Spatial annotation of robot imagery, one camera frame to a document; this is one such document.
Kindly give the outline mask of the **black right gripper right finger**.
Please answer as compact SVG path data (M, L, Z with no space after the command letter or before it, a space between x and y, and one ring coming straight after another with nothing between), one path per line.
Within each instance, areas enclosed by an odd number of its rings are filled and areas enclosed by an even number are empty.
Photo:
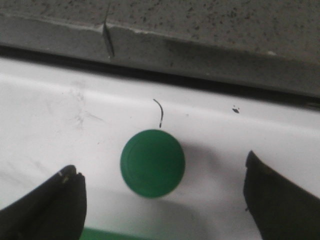
M250 151L243 195L264 240L318 240L320 199L291 182Z

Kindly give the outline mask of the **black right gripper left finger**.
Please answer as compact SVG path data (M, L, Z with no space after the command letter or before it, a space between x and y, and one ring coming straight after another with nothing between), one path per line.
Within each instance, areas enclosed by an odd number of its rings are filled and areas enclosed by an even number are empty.
M87 214L85 177L67 165L1 209L2 240L78 240Z

